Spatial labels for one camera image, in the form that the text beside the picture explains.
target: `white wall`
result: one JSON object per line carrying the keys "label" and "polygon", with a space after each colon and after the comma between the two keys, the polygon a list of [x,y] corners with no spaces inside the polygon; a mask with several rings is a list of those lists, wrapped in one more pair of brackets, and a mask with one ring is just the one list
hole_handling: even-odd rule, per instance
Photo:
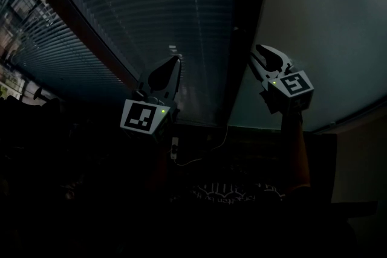
{"label": "white wall", "polygon": [[[387,0],[265,0],[255,44],[273,46],[314,85],[304,128],[339,120],[387,94]],[[247,68],[229,124],[276,129]]]}
{"label": "white wall", "polygon": [[387,238],[387,116],[337,135],[332,202],[378,201],[375,215],[352,218],[360,249],[376,257]]}

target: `glass pane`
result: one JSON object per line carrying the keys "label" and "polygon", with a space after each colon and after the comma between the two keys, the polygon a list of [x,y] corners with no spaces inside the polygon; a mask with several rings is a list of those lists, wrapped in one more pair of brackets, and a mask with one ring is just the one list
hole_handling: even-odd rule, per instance
{"label": "glass pane", "polygon": [[233,0],[73,1],[134,77],[153,62],[179,55],[179,120],[219,122]]}
{"label": "glass pane", "polygon": [[[0,58],[63,99],[122,106],[130,94],[46,0],[0,0]],[[20,92],[12,82],[7,94]]]}

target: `white cable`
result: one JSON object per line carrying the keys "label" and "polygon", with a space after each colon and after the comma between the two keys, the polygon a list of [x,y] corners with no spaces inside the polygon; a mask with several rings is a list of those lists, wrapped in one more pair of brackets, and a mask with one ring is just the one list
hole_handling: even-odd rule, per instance
{"label": "white cable", "polygon": [[124,128],[121,128],[121,129],[128,136],[129,139],[132,139],[132,137],[126,132],[126,130]]}
{"label": "white cable", "polygon": [[188,164],[190,164],[190,163],[192,163],[192,162],[194,162],[194,161],[199,161],[199,160],[202,160],[202,158],[194,159],[194,160],[188,161],[188,163],[186,163],[186,164],[178,164],[178,163],[176,162],[176,160],[174,160],[174,161],[175,161],[175,164],[177,164],[177,165],[180,166],[180,167],[183,167],[183,166],[186,166],[186,165],[188,165]]}
{"label": "white cable", "polygon": [[224,144],[224,142],[226,142],[226,138],[227,138],[227,133],[228,132],[229,132],[229,125],[227,125],[226,135],[224,136],[224,140],[223,140],[222,144],[220,144],[217,147],[214,147],[212,150],[210,150],[210,152],[212,152],[214,149],[217,149],[217,148],[221,147]]}
{"label": "white cable", "polygon": [[[223,140],[222,144],[220,144],[219,146],[214,147],[212,150],[210,150],[210,152],[212,152],[214,149],[217,149],[217,148],[221,147],[221,146],[224,144],[224,142],[226,142],[226,138],[227,138],[227,133],[228,133],[228,132],[229,132],[229,125],[227,125],[226,135],[224,136],[224,140]],[[188,161],[188,163],[186,163],[186,164],[178,164],[178,163],[176,162],[176,160],[174,160],[174,162],[175,162],[176,165],[178,165],[178,166],[180,166],[180,167],[183,167],[183,166],[186,166],[186,165],[188,165],[188,164],[190,164],[190,163],[192,163],[192,162],[194,162],[194,161],[199,161],[199,160],[202,160],[202,158]]]}

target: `wire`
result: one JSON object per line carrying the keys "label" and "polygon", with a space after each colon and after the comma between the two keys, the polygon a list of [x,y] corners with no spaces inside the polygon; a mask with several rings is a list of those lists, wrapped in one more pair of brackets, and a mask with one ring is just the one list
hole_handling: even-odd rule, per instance
{"label": "wire", "polygon": [[[225,134],[225,136],[224,136],[224,139],[223,139],[222,144],[220,144],[220,145],[218,145],[218,146],[215,146],[213,149],[210,150],[210,152],[212,152],[214,149],[217,149],[217,148],[221,147],[221,146],[224,144],[224,142],[226,142],[226,138],[227,138],[228,132],[229,132],[229,125],[227,125],[226,134]],[[202,159],[203,159],[203,158],[191,160],[191,161],[188,161],[188,163],[186,163],[186,164],[178,164],[178,163],[176,162],[176,160],[174,160],[174,162],[175,162],[176,165],[178,165],[178,166],[180,166],[180,167],[183,167],[183,166],[186,166],[186,165],[188,165],[188,164],[190,164],[190,163],[192,163],[192,162],[194,162],[194,161],[199,161],[199,160],[202,160]]]}
{"label": "wire", "polygon": [[180,166],[180,167],[183,167],[183,166],[186,166],[186,165],[188,165],[188,164],[190,164],[190,163],[192,163],[192,162],[194,162],[194,161],[199,161],[199,160],[202,160],[202,158],[194,159],[194,160],[188,161],[188,163],[186,163],[186,164],[178,164],[178,163],[176,162],[176,160],[174,160],[174,161],[175,161],[175,164],[177,164],[177,165]]}
{"label": "wire", "polygon": [[121,129],[128,136],[129,139],[132,139],[132,137],[126,132],[126,130],[124,128],[121,127]]}
{"label": "wire", "polygon": [[220,144],[219,146],[214,147],[212,150],[210,150],[210,152],[212,152],[214,149],[217,149],[217,148],[221,147],[224,144],[224,142],[226,142],[226,138],[227,138],[227,133],[228,132],[229,132],[229,125],[227,125],[226,135],[224,136],[224,140],[223,140],[222,144]]}

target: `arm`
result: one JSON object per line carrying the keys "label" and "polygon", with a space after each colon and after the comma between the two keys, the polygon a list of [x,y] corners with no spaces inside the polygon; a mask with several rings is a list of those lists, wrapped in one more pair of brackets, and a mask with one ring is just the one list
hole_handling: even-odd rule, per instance
{"label": "arm", "polygon": [[310,187],[307,151],[298,115],[283,116],[281,137],[285,153],[286,194],[299,187]]}
{"label": "arm", "polygon": [[150,193],[163,192],[167,180],[167,156],[171,149],[171,139],[166,139],[152,150],[154,157],[145,179],[145,189]]}

